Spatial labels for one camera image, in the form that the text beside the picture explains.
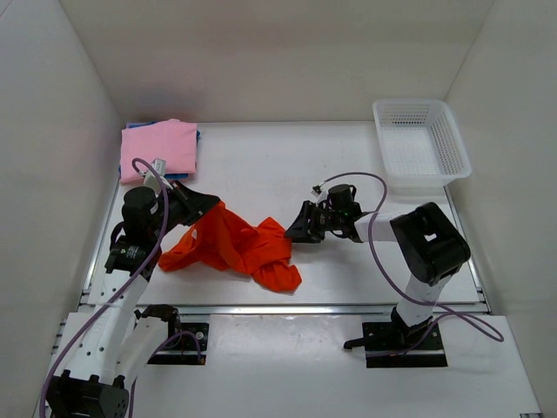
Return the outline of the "orange t shirt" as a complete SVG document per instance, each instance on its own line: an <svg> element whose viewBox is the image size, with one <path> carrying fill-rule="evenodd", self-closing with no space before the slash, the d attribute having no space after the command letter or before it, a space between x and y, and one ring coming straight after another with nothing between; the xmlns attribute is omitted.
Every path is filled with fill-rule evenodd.
<svg viewBox="0 0 557 418"><path fill-rule="evenodd" d="M252 226L220 202L162 253L158 266L174 272L200 262L249 275L274 293L293 293L302 277L291 257L292 241L275 219L268 217Z"/></svg>

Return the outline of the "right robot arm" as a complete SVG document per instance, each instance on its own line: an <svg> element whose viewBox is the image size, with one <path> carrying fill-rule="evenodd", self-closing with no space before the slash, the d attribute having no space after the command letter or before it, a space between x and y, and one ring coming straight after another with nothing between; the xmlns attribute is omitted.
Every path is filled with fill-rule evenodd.
<svg viewBox="0 0 557 418"><path fill-rule="evenodd" d="M307 200L285 237L294 243L318 244L327 232L354 243L379 241L399 246L410 278L391 312L387 338L404 349L426 335L443 288L471 255L464 238L434 202L409 213L380 214L362 211L357 202Z"/></svg>

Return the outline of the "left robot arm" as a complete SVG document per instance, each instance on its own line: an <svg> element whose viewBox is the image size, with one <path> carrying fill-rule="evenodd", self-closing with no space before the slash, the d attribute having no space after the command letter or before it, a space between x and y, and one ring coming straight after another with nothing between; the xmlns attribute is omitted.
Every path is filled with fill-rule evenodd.
<svg viewBox="0 0 557 418"><path fill-rule="evenodd" d="M139 186L125 193L97 306L47 375L42 417L131 416L140 369L182 335L176 308L136 308L162 254L162 239L176 226L195 224L219 201L179 181L158 192Z"/></svg>

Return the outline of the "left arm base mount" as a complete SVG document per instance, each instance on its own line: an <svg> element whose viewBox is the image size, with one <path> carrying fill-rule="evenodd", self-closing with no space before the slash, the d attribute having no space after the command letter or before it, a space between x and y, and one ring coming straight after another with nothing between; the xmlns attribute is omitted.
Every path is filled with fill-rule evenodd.
<svg viewBox="0 0 557 418"><path fill-rule="evenodd" d="M149 365L204 366L206 364L210 324L185 320L177 308L170 305L149 305L134 311L136 323L155 318L166 327L167 341L149 359Z"/></svg>

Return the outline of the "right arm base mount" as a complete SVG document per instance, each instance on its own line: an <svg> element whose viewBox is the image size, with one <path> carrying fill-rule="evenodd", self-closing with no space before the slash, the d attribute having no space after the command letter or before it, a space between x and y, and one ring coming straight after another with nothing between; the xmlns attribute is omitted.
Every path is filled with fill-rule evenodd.
<svg viewBox="0 0 557 418"><path fill-rule="evenodd" d="M430 316L408 327L393 312L389 321L362 323L362 336L344 342L345 350L362 347L367 368L440 368L448 360L439 325Z"/></svg>

